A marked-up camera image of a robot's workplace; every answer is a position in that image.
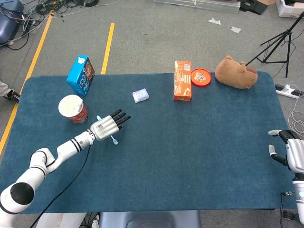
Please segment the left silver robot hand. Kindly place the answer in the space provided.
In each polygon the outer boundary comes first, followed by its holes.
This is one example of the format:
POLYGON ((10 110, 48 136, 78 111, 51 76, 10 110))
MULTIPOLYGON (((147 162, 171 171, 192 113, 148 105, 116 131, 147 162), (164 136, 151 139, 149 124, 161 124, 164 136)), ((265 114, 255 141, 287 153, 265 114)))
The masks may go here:
POLYGON ((122 111, 122 109, 118 109, 91 125, 90 131, 96 140, 103 141, 123 128, 123 123, 128 121, 131 116, 126 116, 126 113, 122 113, 122 111))

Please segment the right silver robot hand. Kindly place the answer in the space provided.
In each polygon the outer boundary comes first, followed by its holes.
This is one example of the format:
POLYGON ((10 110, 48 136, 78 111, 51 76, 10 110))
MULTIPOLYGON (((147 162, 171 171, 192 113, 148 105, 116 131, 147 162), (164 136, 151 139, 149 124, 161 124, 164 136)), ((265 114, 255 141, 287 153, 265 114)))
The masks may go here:
POLYGON ((299 135, 291 130, 271 130, 268 134, 273 137, 280 136, 286 148, 286 158, 283 158, 277 155, 275 147, 270 144, 268 146, 270 157, 282 165, 288 166, 293 173, 303 173, 304 141, 300 139, 299 135))

